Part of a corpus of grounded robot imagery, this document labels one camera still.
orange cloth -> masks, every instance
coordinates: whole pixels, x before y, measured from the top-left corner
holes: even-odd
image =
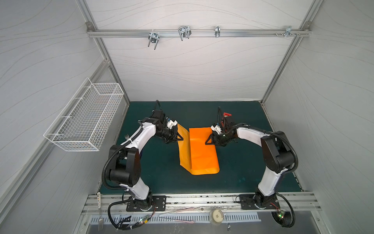
[[[216,174],[220,171],[214,145],[205,145],[212,134],[210,128],[190,128],[178,124],[183,141],[178,141],[180,164],[193,175]]]

white wall panel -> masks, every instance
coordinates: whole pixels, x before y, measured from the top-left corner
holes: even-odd
[[[0,197],[102,60],[74,0],[0,1]]]
[[[57,146],[53,149],[1,227],[1,234],[73,232],[87,196],[96,192],[125,107],[122,100],[99,152],[65,152]]]
[[[99,29],[298,28],[312,0],[87,0]]]
[[[252,101],[265,93],[289,38],[104,39],[131,101]]]
[[[373,233],[374,2],[325,0],[265,107],[333,233]]]

aluminum frame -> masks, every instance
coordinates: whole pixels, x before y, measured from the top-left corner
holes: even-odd
[[[92,38],[107,37],[148,37],[149,33],[156,33],[159,37],[180,37],[178,30],[94,30],[88,31],[88,36]],[[215,29],[193,30],[189,37],[216,37]],[[219,37],[281,37],[286,29],[251,29],[251,30],[225,30],[220,29]],[[292,35],[288,37],[309,37],[312,31],[303,29],[292,29]]]
[[[80,12],[83,15],[83,18],[84,18],[85,22],[91,22],[91,25],[89,27],[93,28],[93,30],[95,30],[97,28],[97,25],[94,21],[94,18],[91,15],[90,10],[88,9],[86,1],[85,0],[76,0],[76,2],[78,4],[78,8],[79,8]],[[126,90],[125,90],[125,88],[122,84],[121,79],[119,78],[117,70],[113,65],[113,61],[110,58],[110,55],[109,55],[108,50],[107,50],[107,48],[104,44],[104,41],[102,40],[102,38],[95,38],[95,42],[96,42],[101,54],[103,55],[104,59],[109,61],[109,63],[110,63],[109,64],[109,70],[112,73],[112,75],[114,77],[114,80],[120,85],[121,89],[123,90],[123,92],[124,92],[123,97],[125,99],[126,104],[130,105],[130,99],[129,99],[127,93],[126,93]]]
[[[300,28],[309,28],[310,27],[310,24],[312,23],[314,17],[316,16],[317,11],[318,11],[318,9],[321,6],[323,1],[324,0],[314,0],[312,2],[304,20],[300,24]],[[292,55],[295,53],[295,51],[296,51],[297,47],[299,46],[302,39],[303,39],[302,37],[295,37],[292,40],[291,44],[289,45],[289,47],[286,51],[286,54],[284,55],[280,65],[277,69],[277,71],[275,72],[272,80],[270,81],[269,86],[267,87],[264,96],[261,99],[261,104],[265,104],[266,100],[269,98],[270,93],[272,92],[275,84],[277,83],[278,79],[281,77],[284,69],[286,68],[288,62],[290,61]]]
[[[267,210],[242,210],[240,204],[235,202],[239,194],[254,193],[196,193],[196,194],[154,194],[166,196],[166,210],[156,213],[170,212],[186,207],[203,207],[206,212],[212,209],[224,209],[227,212],[269,212],[276,209]],[[313,192],[281,192],[290,202],[294,211],[321,211],[321,207],[314,196]],[[125,194],[124,199],[128,199],[129,195]],[[107,212],[109,204],[120,201],[122,194],[101,195],[101,209]],[[279,205],[283,210],[289,210],[287,203],[278,197]],[[111,214],[133,214],[126,211],[125,204],[116,205],[111,208]],[[98,215],[97,196],[89,195],[83,207],[81,215]]]

wire basket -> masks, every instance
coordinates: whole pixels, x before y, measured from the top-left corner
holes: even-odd
[[[73,97],[44,134],[65,151],[99,151],[123,97],[118,83],[89,83],[85,91],[81,86],[74,96],[80,90],[83,95]]]

metal fork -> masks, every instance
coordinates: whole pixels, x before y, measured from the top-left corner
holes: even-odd
[[[99,207],[99,231],[104,227],[104,219],[101,217],[101,193],[97,193],[97,206]]]

